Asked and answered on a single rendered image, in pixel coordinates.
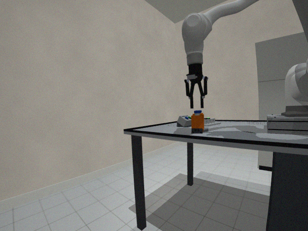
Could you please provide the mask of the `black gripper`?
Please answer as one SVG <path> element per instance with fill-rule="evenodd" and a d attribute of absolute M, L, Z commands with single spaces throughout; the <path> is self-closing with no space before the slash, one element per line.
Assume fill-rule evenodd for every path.
<path fill-rule="evenodd" d="M 190 108 L 193 109 L 193 91 L 194 91 L 194 85 L 197 83 L 199 87 L 199 91 L 201 94 L 201 108 L 204 108 L 204 102 L 203 99 L 205 98 L 205 95 L 207 95 L 207 76 L 203 76 L 202 74 L 202 64 L 201 63 L 193 63 L 189 65 L 189 73 L 197 72 L 199 73 L 199 76 L 195 79 L 191 79 L 191 87 L 189 89 L 189 80 L 184 80 L 186 84 L 186 96 L 190 99 Z M 204 93 L 201 86 L 201 80 L 204 80 Z"/>

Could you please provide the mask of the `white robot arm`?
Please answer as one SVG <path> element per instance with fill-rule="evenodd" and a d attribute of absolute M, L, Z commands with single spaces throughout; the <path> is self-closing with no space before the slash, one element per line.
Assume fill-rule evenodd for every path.
<path fill-rule="evenodd" d="M 221 17 L 236 14 L 259 0 L 236 0 L 216 6 L 206 13 L 189 14 L 182 24 L 187 65 L 203 64 L 204 40 L 213 23 Z M 292 0 L 308 42 L 308 0 Z M 308 117 L 308 59 L 293 66 L 285 78 L 285 117 Z"/>

